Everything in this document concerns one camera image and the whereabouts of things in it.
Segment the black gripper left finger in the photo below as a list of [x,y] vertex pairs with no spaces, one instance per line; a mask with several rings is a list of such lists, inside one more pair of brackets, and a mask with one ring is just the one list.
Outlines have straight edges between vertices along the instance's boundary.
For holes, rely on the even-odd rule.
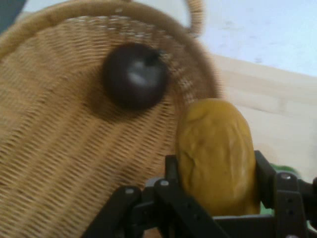
[[84,238],[141,238],[156,228],[163,238],[227,238],[229,235],[179,184],[175,155],[153,186],[121,186],[84,231]]

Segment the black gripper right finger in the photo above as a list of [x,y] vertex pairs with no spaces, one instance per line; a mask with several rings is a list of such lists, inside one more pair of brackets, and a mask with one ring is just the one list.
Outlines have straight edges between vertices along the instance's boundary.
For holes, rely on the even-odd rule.
[[273,209],[276,238],[315,238],[317,231],[316,186],[287,171],[277,172],[264,155],[255,151],[260,198]]

